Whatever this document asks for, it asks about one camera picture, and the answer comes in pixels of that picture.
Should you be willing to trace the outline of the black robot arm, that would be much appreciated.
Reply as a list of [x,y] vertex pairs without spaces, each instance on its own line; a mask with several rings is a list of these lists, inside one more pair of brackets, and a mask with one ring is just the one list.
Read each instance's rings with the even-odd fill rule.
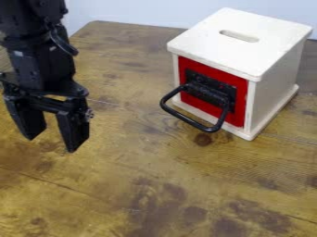
[[10,72],[0,72],[4,101],[22,136],[32,140],[56,115],[65,148],[73,152],[89,138],[88,90],[75,82],[77,50],[61,23],[64,0],[0,0],[0,46]]

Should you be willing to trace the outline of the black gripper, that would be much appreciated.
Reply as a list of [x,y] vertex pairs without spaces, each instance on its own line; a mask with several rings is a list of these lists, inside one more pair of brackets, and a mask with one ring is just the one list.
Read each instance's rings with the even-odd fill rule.
[[75,81],[75,62],[54,46],[8,48],[12,70],[0,76],[4,101],[20,133],[33,140],[45,130],[42,112],[54,113],[69,153],[89,139],[88,90]]

